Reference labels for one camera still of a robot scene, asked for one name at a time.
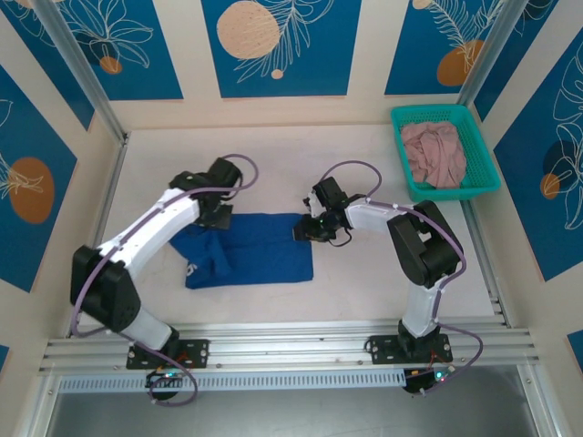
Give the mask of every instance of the pink cloth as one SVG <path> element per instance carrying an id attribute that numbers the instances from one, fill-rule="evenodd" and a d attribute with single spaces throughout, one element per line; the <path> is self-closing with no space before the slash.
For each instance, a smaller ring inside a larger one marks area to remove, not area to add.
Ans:
<path id="1" fill-rule="evenodd" d="M 415 182 L 427 182 L 436 188 L 459 188 L 466 162 L 454 125 L 448 121 L 412 123 L 403 127 L 401 138 Z"/>

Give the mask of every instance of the plastic basket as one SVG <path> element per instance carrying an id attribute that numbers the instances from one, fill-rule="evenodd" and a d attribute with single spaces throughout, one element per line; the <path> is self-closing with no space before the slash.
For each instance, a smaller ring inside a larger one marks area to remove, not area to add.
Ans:
<path id="1" fill-rule="evenodd" d="M 409 196 L 414 202 L 421 200 L 466 200 L 500 188 L 500 177 L 496 172 L 486 144 L 467 107 L 462 105 L 419 105 L 396 107 L 391 112 L 394 136 L 407 179 Z M 415 183 L 404 151 L 401 129 L 409 123 L 425 121 L 449 121 L 457 127 L 464 148 L 467 167 L 460 188 L 434 188 L 426 182 Z"/>

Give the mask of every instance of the blue towel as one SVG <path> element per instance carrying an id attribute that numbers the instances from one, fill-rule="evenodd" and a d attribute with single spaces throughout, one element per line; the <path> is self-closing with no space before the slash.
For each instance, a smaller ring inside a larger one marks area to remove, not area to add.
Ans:
<path id="1" fill-rule="evenodd" d="M 234 214 L 229 230 L 189 225 L 170 244 L 189 263 L 189 289 L 312 280 L 312 245 L 294 241 L 300 214 Z"/>

